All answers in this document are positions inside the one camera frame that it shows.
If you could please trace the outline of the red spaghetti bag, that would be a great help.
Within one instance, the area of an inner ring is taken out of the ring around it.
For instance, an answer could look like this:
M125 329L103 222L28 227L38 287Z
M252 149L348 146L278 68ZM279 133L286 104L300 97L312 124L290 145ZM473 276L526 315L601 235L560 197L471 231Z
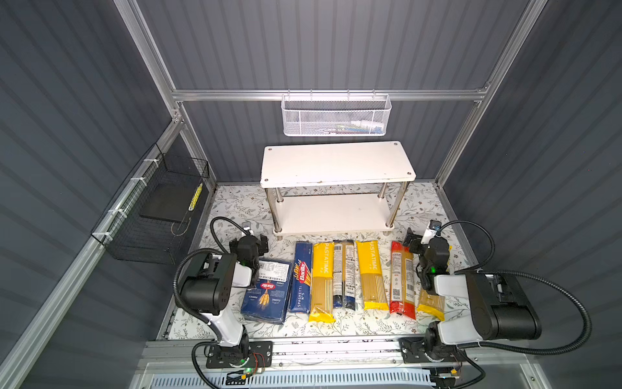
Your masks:
M414 256L400 242L393 241L390 249L390 313L416 319Z

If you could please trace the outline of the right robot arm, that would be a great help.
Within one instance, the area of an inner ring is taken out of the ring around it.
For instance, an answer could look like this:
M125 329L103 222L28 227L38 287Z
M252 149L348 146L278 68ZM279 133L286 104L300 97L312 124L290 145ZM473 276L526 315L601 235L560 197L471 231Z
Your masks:
M469 304L469 315L455 323L429 324L420 347L430 361L444 361L457 354L457 346L484 340L535 340L542 325L515 276L466 272L451 275L448 269L450 245L437 236L435 220L419 235L407 229L403 245L419 258L416 275L422 291L420 301L429 298L461 298Z

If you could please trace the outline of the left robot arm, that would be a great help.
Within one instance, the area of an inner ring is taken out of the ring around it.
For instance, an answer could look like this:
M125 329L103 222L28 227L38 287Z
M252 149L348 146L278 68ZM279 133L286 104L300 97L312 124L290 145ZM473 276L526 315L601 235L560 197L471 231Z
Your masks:
M232 251L212 248L191 251L173 277L177 307L195 317L215 334L207 345L208 362L240 366L249 358L249 336L236 319L229 301L234 288L253 288L259 279L259 259L269 251L264 235L246 235L234 240Z

